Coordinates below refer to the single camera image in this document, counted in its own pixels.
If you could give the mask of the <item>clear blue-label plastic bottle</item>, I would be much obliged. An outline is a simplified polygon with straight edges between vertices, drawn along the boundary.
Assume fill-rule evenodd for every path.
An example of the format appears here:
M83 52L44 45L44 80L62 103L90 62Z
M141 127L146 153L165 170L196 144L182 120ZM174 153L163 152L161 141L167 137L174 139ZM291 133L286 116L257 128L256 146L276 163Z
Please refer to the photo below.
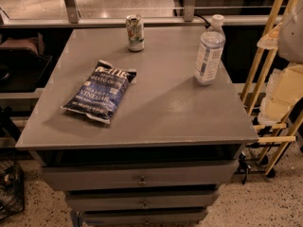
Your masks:
M211 84L217 75L225 44L223 20L222 15L213 15L210 27L201 35L194 71L201 85Z

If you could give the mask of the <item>grey drawer cabinet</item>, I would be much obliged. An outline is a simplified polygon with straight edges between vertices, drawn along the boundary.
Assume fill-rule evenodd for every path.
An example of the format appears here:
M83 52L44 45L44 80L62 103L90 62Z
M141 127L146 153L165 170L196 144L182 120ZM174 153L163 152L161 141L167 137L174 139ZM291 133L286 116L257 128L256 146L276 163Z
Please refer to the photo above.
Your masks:
M193 77L201 29L149 27L145 48L127 47L122 28L76 29L17 142L44 167L120 166L237 160L257 140L227 72L200 86ZM135 69L110 124L62 106L93 72L99 60ZM134 192L218 191L217 184L62 191L65 196ZM206 209L77 211L85 213Z

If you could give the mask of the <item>blue potato chips bag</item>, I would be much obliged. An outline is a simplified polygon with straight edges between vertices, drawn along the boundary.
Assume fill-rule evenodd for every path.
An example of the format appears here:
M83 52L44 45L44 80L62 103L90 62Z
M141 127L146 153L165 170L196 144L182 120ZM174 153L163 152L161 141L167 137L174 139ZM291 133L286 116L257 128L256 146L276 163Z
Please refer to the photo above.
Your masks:
M62 108L110 124L125 91L135 77L135 69L120 69L107 61L99 60L89 78Z

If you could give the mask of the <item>white green soda can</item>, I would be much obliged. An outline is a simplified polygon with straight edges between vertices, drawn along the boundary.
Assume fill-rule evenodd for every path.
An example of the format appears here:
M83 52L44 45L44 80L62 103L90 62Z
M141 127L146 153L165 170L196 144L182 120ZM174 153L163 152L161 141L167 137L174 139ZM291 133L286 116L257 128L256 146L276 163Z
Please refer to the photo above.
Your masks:
M126 29L128 34L128 47L133 52L138 52L144 49L144 24L142 17L139 14L129 15L126 18Z

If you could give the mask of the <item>top grey drawer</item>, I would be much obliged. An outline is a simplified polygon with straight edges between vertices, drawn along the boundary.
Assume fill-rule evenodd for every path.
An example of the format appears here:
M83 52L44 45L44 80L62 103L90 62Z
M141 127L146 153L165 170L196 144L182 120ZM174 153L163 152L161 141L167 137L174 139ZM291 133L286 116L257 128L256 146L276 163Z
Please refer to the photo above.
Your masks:
M81 191L225 183L237 167L237 160L44 167L42 176L54 190Z

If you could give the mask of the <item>grey drawer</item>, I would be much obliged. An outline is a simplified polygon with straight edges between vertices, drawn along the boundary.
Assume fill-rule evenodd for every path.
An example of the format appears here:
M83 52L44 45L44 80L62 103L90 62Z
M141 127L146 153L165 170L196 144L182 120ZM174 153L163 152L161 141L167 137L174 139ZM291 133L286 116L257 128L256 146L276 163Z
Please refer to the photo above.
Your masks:
M219 197L218 191L134 192L67 196L76 211L150 210L205 207Z
M133 211L133 212L105 212L82 215L83 220L90 225L126 225L126 224L154 224L165 222L198 222L207 215L206 209L174 209L166 211Z
M237 167L237 160L44 167L42 176L54 190L81 191L225 183Z

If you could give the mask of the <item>middle grey drawer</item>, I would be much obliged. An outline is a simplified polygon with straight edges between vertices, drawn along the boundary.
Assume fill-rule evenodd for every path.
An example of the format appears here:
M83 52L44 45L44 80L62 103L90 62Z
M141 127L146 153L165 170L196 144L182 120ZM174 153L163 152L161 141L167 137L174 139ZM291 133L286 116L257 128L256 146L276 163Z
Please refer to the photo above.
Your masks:
M150 210L205 207L219 197L218 191L134 192L67 196L76 211Z

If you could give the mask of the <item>bottom grey drawer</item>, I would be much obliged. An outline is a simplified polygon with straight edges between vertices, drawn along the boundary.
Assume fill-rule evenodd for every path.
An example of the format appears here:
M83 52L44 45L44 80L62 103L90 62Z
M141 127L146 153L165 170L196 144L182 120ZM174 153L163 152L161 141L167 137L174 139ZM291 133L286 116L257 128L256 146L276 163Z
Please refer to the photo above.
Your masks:
M133 212L105 212L82 215L83 220L90 225L126 225L126 224L154 224L165 222L198 222L207 215L206 209L174 209L166 211L133 211Z

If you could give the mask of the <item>white cloth on rack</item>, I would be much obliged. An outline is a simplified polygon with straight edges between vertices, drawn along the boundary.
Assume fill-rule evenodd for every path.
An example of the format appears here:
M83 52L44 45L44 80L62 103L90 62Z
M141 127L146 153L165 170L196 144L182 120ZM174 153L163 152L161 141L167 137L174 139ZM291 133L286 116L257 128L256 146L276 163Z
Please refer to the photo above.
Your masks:
M303 97L303 0L257 43L263 49L276 49L290 64L274 69L260 104L258 122L273 126Z

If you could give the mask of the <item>dark chair at left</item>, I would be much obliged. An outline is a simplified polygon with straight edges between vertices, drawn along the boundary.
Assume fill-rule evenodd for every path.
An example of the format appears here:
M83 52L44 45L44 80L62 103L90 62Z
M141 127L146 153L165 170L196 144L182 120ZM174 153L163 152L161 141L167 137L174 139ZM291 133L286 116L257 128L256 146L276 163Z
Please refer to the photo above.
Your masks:
M43 36L7 37L0 44L0 93L31 93L43 88L52 70Z

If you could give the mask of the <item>wooden rack frame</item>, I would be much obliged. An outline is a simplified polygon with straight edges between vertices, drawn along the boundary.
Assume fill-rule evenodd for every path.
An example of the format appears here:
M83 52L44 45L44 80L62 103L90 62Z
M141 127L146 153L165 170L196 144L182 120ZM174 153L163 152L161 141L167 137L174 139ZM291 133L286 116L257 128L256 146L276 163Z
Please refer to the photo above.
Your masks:
M241 92L248 113L261 92L265 97L254 126L258 133L254 146L261 153L253 159L261 173L273 178L274 166L303 124L303 112L291 126L286 124L302 98L302 0L274 0Z

